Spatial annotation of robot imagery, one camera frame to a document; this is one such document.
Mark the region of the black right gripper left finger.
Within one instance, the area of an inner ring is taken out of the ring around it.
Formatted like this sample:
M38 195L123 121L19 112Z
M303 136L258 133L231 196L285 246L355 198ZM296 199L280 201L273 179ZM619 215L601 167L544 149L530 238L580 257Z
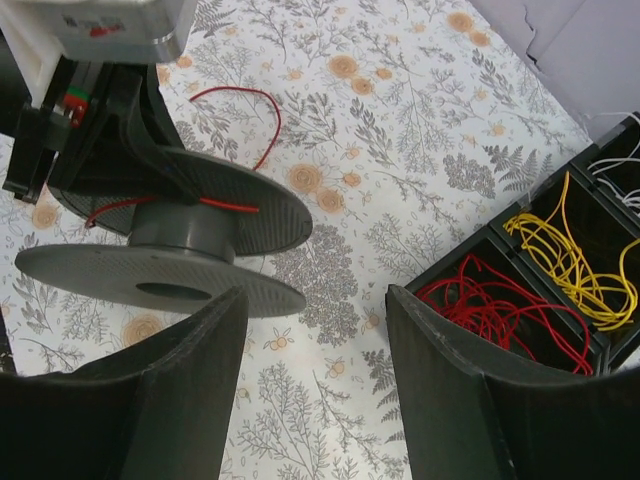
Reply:
M5 479L215 479L248 323L232 288L70 372L1 377Z

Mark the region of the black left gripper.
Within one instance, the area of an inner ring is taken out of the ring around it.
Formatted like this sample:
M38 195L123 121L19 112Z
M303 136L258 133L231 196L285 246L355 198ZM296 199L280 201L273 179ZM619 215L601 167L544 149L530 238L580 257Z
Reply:
M28 203L47 181L53 192L198 203L193 181L145 126L144 84L135 66L63 58L35 107L17 61L4 57L2 133L13 148L2 188Z

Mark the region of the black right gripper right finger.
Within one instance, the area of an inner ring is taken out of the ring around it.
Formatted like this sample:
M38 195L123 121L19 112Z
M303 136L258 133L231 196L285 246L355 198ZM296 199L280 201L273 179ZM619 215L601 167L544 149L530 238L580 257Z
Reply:
M416 479L635 479L639 371L586 377L503 350L406 289L387 328Z

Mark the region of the grey perforated cable spool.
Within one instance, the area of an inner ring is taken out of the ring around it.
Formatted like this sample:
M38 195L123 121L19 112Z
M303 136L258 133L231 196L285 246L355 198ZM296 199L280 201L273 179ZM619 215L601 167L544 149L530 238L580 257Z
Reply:
M18 253L16 267L58 289L141 308L191 314L242 287L252 317L302 311L302 293L234 261L303 244L313 229L304 203L246 167L175 147L164 151L194 182L199 204L60 192L66 208L127 243L41 245Z

